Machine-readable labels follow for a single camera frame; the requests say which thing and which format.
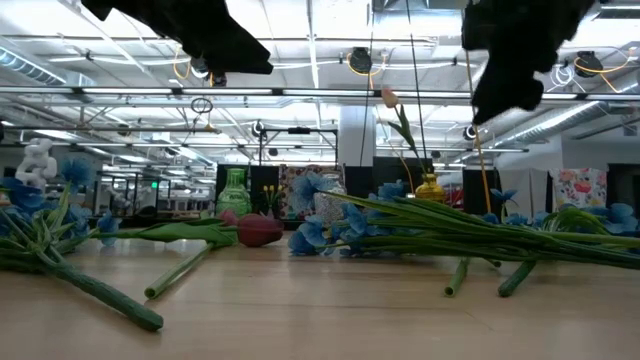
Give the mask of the black partition panel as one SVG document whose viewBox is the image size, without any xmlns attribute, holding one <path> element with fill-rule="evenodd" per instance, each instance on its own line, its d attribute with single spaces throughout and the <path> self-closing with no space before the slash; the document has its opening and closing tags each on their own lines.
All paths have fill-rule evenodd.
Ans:
<svg viewBox="0 0 640 360">
<path fill-rule="evenodd" d="M 485 171 L 491 210 L 498 211 L 500 201 L 491 193 L 491 189 L 502 190 L 497 170 Z M 484 181 L 480 170 L 464 170 L 462 172 L 463 211 L 473 215 L 484 215 L 489 212 L 486 206 Z"/>
<path fill-rule="evenodd" d="M 414 193 L 424 183 L 425 173 L 434 173 L 431 159 L 375 157 L 373 180 L 378 198 Z"/>
<path fill-rule="evenodd" d="M 250 199 L 251 199 L 251 206 L 252 206 L 250 213 L 256 213 L 256 214 L 262 213 L 263 215 L 266 215 L 267 204 L 266 204 L 266 199 L 263 192 L 263 186 L 278 185 L 279 169 L 277 167 L 270 167 L 270 166 L 230 165 L 230 164 L 221 164 L 217 167 L 216 185 L 215 185 L 215 190 L 216 190 L 215 214 L 216 214 L 217 198 L 226 185 L 226 172 L 229 168 L 242 168 L 245 170 L 245 187 L 249 192 Z"/>
</svg>

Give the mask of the black metal stand frame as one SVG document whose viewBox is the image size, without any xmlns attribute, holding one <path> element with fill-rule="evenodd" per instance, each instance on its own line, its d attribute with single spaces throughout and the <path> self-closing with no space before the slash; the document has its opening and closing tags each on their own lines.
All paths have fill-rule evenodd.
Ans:
<svg viewBox="0 0 640 360">
<path fill-rule="evenodd" d="M 305 144 L 295 144 L 295 145 L 274 145 L 271 143 L 280 135 L 286 133 L 287 135 L 318 135 L 321 142 L 319 145 L 305 145 Z M 275 128 L 263 128 L 258 131 L 258 164 L 262 165 L 265 160 L 263 159 L 264 151 L 267 148 L 282 148 L 286 150 L 329 150 L 331 149 L 334 152 L 334 160 L 333 163 L 335 165 L 338 164 L 338 149 L 339 149 L 339 139 L 338 139 L 338 130 L 337 129 L 318 129 L 318 128 L 308 128 L 308 127 L 289 127 L 286 129 L 275 129 Z"/>
</svg>

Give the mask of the clear textured glass vase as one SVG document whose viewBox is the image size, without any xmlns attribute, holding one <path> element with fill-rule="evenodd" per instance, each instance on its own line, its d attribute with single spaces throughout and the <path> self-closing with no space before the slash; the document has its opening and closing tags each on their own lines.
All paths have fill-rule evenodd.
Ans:
<svg viewBox="0 0 640 360">
<path fill-rule="evenodd" d="M 345 194 L 345 188 L 340 184 L 335 184 L 328 190 L 316 192 L 313 196 L 315 214 L 318 215 L 325 228 L 331 226 L 332 223 L 343 218 L 341 198 L 327 195 L 327 192 Z"/>
</svg>

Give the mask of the dark dotted patterned cloth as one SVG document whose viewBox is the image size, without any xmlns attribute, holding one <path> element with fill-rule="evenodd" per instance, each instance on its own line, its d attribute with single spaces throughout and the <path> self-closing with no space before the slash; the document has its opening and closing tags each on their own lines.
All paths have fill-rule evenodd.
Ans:
<svg viewBox="0 0 640 360">
<path fill-rule="evenodd" d="M 288 220 L 303 220 L 316 210 L 314 196 L 321 191 L 346 191 L 340 167 L 307 165 L 293 167 L 281 165 L 279 184 L 284 195 L 281 216 Z"/>
</svg>

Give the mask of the small vase with yellow flowers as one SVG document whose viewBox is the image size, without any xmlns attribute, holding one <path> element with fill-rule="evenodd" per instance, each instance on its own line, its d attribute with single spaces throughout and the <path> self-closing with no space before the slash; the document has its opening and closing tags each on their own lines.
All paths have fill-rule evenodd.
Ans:
<svg viewBox="0 0 640 360">
<path fill-rule="evenodd" d="M 281 185 L 264 185 L 263 192 L 267 204 L 267 217 L 275 218 L 279 212 L 280 198 L 282 196 Z"/>
</svg>

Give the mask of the green glass vase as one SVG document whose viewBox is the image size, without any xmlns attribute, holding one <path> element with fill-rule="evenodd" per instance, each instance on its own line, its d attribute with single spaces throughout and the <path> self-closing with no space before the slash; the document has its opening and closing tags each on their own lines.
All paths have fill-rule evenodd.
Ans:
<svg viewBox="0 0 640 360">
<path fill-rule="evenodd" d="M 249 214 L 251 209 L 250 195 L 245 187 L 245 170 L 229 168 L 226 172 L 226 185 L 217 198 L 216 214 L 221 215 L 229 210 L 237 217 L 242 217 Z"/>
</svg>

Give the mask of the yellow glass vase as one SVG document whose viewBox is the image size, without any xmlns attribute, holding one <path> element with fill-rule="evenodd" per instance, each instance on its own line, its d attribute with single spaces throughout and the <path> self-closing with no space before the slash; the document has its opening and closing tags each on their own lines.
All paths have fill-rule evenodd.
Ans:
<svg viewBox="0 0 640 360">
<path fill-rule="evenodd" d="M 436 175 L 433 173 L 427 173 L 422 176 L 422 179 L 423 183 L 415 190 L 415 197 L 443 204 L 446 199 L 446 193 L 437 183 Z"/>
</svg>

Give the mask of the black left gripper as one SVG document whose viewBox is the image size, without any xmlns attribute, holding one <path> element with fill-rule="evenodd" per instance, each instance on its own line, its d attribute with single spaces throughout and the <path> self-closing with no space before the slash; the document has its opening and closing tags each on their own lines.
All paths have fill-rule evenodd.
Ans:
<svg viewBox="0 0 640 360">
<path fill-rule="evenodd" d="M 118 10 L 163 37 L 181 42 L 213 73 L 271 74 L 271 53 L 229 15 L 220 0 L 82 0 L 101 21 Z"/>
</svg>

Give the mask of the overhead frame light bar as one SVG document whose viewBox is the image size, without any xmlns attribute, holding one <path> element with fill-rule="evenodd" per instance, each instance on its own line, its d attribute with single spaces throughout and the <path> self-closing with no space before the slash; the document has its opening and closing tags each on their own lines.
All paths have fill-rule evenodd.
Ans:
<svg viewBox="0 0 640 360">
<path fill-rule="evenodd" d="M 118 95 L 118 96 L 293 96 L 380 97 L 380 90 L 285 89 L 285 88 L 133 88 L 0 86 L 0 94 Z M 543 93 L 543 101 L 640 101 L 638 93 Z"/>
</svg>

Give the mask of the black aluminium table frame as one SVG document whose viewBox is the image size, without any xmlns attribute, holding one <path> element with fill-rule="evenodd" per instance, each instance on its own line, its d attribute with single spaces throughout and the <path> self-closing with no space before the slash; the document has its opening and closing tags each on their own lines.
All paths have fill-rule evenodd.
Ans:
<svg viewBox="0 0 640 360">
<path fill-rule="evenodd" d="M 173 218 L 152 218 L 152 217 L 120 217 L 120 229 L 126 228 L 146 228 L 156 224 L 185 222 L 185 219 Z M 283 220 L 284 229 L 286 231 L 296 230 L 302 223 L 302 220 Z"/>
</svg>

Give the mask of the colourful floral cloth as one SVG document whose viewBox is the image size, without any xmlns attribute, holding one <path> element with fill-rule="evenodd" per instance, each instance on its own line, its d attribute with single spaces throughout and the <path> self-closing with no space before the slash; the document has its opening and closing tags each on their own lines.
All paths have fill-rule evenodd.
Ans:
<svg viewBox="0 0 640 360">
<path fill-rule="evenodd" d="M 556 207 L 604 207 L 607 202 L 607 172 L 594 168 L 552 169 Z"/>
</svg>

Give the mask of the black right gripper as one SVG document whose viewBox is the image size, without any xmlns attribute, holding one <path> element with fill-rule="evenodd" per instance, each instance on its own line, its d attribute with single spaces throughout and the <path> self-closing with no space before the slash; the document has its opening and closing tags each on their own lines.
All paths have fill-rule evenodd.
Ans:
<svg viewBox="0 0 640 360">
<path fill-rule="evenodd" d="M 534 110 L 543 84 L 520 69 L 509 56 L 525 55 L 521 67 L 548 72 L 558 48 L 574 37 L 595 0 L 469 0 L 464 8 L 462 47 L 486 50 L 490 60 L 472 98 L 472 122 L 484 124 L 516 106 Z"/>
</svg>

